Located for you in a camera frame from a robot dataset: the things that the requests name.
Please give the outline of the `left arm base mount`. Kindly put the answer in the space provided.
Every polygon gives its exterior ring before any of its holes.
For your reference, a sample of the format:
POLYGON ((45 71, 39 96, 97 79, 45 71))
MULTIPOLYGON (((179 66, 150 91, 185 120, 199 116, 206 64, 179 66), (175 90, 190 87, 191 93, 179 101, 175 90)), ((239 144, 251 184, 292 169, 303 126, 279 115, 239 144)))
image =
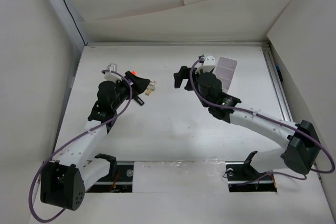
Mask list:
POLYGON ((131 193, 134 162, 98 154, 80 169, 87 193, 131 193))

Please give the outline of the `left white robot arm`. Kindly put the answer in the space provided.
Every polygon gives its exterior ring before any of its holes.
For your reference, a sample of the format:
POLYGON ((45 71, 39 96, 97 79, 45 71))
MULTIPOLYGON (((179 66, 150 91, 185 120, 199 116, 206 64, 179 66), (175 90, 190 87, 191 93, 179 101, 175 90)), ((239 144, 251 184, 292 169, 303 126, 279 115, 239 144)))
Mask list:
POLYGON ((77 210, 86 191, 99 179, 112 180, 117 175, 114 156, 97 154, 97 145, 108 135, 117 119, 117 109, 124 101, 144 102, 139 95, 146 91, 149 79, 127 71, 119 76, 104 71, 106 80, 99 84, 95 102, 85 125, 83 136, 49 161, 41 171, 40 200, 49 205, 77 210))

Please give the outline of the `white pen holder box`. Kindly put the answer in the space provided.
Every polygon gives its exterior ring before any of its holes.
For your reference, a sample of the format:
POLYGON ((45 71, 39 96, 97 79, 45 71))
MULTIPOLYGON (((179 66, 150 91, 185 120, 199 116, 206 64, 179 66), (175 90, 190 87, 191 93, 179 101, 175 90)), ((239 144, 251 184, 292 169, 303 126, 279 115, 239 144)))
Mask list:
POLYGON ((237 67, 237 60, 220 56, 214 69, 214 75, 222 83, 222 90, 228 92, 237 67))

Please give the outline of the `green cap highlighter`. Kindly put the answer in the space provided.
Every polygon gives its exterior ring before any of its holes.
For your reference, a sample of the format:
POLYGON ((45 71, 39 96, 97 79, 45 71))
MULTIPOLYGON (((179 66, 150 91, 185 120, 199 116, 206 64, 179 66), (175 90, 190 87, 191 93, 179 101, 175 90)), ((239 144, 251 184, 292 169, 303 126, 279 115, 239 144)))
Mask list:
POLYGON ((143 106, 143 105, 144 105, 144 101, 143 101, 139 96, 134 97, 133 100, 134 100, 139 106, 143 106))

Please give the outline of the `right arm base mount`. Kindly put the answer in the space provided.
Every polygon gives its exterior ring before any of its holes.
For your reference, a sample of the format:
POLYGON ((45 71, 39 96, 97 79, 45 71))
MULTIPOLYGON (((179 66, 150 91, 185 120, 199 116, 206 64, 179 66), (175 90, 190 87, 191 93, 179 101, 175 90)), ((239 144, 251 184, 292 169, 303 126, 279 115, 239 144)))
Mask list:
POLYGON ((227 179, 230 193, 277 192, 274 178, 264 176, 252 166, 251 162, 257 151, 251 152, 244 161, 225 162, 226 171, 223 177, 227 179))

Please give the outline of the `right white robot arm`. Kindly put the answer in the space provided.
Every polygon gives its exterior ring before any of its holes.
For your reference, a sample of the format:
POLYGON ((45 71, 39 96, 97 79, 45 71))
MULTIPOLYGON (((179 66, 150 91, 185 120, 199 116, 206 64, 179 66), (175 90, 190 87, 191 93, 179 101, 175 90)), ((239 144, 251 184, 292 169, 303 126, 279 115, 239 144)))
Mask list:
POLYGON ((182 66, 173 77, 176 89, 187 80, 184 89, 195 92, 202 106, 214 118, 249 129, 278 145, 265 152, 252 151, 244 161, 236 161, 236 173, 254 179, 275 169, 288 168, 300 175, 313 170, 321 144, 310 122, 282 121, 247 106, 222 91, 221 81, 211 71, 182 66))

